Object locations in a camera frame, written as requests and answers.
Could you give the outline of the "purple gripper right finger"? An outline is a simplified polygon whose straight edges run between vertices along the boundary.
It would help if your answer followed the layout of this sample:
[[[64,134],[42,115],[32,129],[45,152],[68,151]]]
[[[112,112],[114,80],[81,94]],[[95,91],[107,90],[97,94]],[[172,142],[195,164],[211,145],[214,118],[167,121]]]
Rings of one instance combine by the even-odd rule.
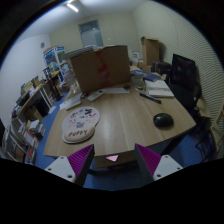
[[[145,184],[160,180],[182,169],[182,166],[171,156],[161,156],[140,144],[135,144],[134,153]]]

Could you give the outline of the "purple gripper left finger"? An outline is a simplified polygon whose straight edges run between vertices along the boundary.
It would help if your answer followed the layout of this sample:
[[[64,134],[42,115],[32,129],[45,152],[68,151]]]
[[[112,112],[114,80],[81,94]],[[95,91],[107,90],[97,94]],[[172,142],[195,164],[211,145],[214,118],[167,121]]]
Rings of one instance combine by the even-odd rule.
[[[94,145],[91,144],[68,157],[59,156],[46,168],[46,171],[78,186],[83,186],[94,155]]]

